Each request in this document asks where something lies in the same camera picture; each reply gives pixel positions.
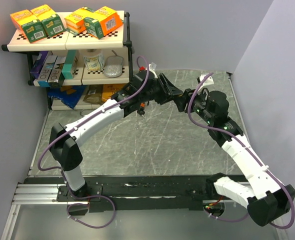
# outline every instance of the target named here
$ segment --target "glass tabletop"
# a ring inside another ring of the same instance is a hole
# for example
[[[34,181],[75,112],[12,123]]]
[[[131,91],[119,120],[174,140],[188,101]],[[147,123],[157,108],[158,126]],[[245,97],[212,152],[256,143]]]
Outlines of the glass tabletop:
[[[163,70],[156,71],[184,91],[197,86],[197,77],[208,71]],[[215,72],[214,85],[208,89],[227,95],[229,116],[244,130],[238,106],[226,72]],[[91,110],[84,110],[83,115]],[[31,176],[60,176],[57,169],[42,172],[37,161],[49,144],[51,128],[55,123],[63,126],[80,119],[80,110],[57,110],[48,113]],[[202,122],[193,114],[194,119]],[[211,139],[206,129],[190,122],[188,115],[178,112],[173,102],[158,105],[155,102],[145,109],[145,115],[133,112],[92,136],[80,148],[84,176],[94,175],[212,175],[242,174],[234,161]],[[42,166],[58,163],[47,152]]]

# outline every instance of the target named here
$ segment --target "product box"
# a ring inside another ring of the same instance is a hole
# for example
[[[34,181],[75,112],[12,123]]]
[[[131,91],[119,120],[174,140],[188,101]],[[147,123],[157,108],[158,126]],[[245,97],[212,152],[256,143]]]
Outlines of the product box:
[[[54,64],[57,60],[57,56],[51,55],[48,56],[45,60],[45,63],[42,67],[41,72],[39,73],[38,79],[34,80],[37,81],[40,87],[49,87],[48,79],[51,75],[51,71],[54,67]]]
[[[49,37],[65,32],[63,22],[59,15],[49,5],[44,4],[31,10],[31,12],[41,21],[45,32]]]
[[[72,12],[64,18],[67,26],[66,30],[73,35],[83,32],[86,29],[84,26],[84,18],[88,17],[92,13],[94,13],[94,10],[86,6]]]
[[[104,6],[90,16],[87,16],[84,19],[84,25],[89,34],[101,39],[121,27],[123,22],[117,11]]]
[[[46,61],[47,57],[52,55],[51,51],[40,51],[38,54],[37,59],[34,62],[33,67],[29,71],[29,73],[35,78],[38,79],[44,62]]]
[[[51,88],[60,88],[64,82],[64,76],[62,74],[62,69],[64,62],[66,61],[66,56],[58,56],[56,58],[53,70],[49,76],[47,82]]]
[[[77,68],[80,52],[78,50],[69,50],[66,55],[62,74],[65,79],[73,79]]]
[[[103,93],[102,93],[102,102],[106,102],[111,98],[113,94],[120,91],[124,87],[124,83],[122,84],[104,84],[103,85]]]
[[[47,37],[42,23],[29,10],[10,14],[14,26],[24,34],[30,43]]]
[[[103,85],[90,85],[86,95],[84,96],[83,102],[88,104],[101,104],[103,92]]]

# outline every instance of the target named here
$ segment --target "gray wall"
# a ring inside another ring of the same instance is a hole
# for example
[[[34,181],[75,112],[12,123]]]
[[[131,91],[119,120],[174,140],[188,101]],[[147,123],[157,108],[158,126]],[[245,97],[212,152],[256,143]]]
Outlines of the gray wall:
[[[295,188],[295,0],[274,0],[232,83],[254,149]]]
[[[130,13],[136,53],[159,69],[234,72],[273,0],[53,0],[57,12],[109,6]],[[32,9],[44,0],[17,0]]]
[[[2,52],[14,32],[9,14],[19,11],[0,0],[0,237],[18,181],[27,175],[46,112],[43,89],[28,86],[26,57]]]

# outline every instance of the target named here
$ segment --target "shelf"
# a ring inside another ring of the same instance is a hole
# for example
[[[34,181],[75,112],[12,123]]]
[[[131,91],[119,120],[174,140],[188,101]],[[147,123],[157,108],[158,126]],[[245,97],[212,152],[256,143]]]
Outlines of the shelf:
[[[78,86],[78,85],[98,85],[98,84],[127,84],[130,79],[130,70],[129,70],[129,57],[128,49],[126,47],[114,48],[113,49],[118,56],[123,57],[123,70],[122,75],[119,77],[111,78],[106,77],[103,74],[103,70],[100,71],[89,71],[85,65],[83,58],[80,57],[76,64],[76,72],[73,79],[65,79],[63,86]],[[57,51],[54,52],[54,55],[65,56],[67,51]],[[103,49],[103,55],[105,61],[108,57],[114,56],[114,53],[111,49]],[[39,87],[37,81],[33,81],[34,86]]]
[[[91,104],[91,103],[87,103],[87,102],[83,101],[85,95],[88,92],[88,88],[89,87],[85,88],[81,98],[79,99],[79,101],[76,104],[76,106],[74,107],[74,109],[66,106],[59,99],[53,99],[52,110],[85,110],[85,109],[97,109],[97,108],[99,108],[101,106],[100,104]]]
[[[58,12],[64,27],[66,23],[64,17],[70,12]],[[124,20],[124,11],[117,11],[120,18]],[[32,51],[54,51],[54,50],[75,50],[75,49],[108,49],[123,47],[124,25],[109,33],[107,36],[97,39],[84,31],[78,35],[73,35],[67,31],[54,37],[47,37],[35,43],[29,41],[16,30],[12,40],[7,45],[9,52],[32,52]]]

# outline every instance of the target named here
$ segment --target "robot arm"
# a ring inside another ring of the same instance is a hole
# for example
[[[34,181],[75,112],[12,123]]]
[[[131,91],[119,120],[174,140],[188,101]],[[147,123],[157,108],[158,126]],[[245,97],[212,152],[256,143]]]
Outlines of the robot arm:
[[[158,77],[153,71],[150,71],[149,78],[142,91],[130,100],[123,101],[141,87],[145,76],[146,70],[140,71],[130,83],[116,92],[110,100],[82,119],[67,124],[65,127],[59,123],[53,126],[50,143],[64,132],[76,128],[81,121],[98,111],[115,103],[121,103],[94,117],[78,130],[62,138],[50,149],[54,159],[60,163],[75,196],[83,197],[87,191],[87,183],[80,169],[80,163],[83,159],[80,147],[92,135],[109,124],[139,110],[141,103],[152,100],[160,105],[174,101],[179,112],[187,112],[187,105],[194,90],[186,89],[182,92],[164,74],[161,73]],[[211,197],[222,195],[236,201],[247,208],[249,215],[258,225],[265,226],[290,210],[289,201],[277,182],[266,173],[268,166],[265,166],[261,160],[262,166],[260,166],[247,151],[250,150],[257,156],[241,128],[228,117],[229,102],[226,98],[227,96],[223,92],[209,92],[207,88],[203,88],[194,99],[192,109],[208,126],[226,130],[244,143],[245,146],[241,146],[229,135],[208,129],[208,133],[213,140],[236,162],[251,187],[245,187],[232,181],[228,176],[217,173],[207,180],[206,192]],[[291,185],[287,185],[285,188],[294,199],[294,188]]]

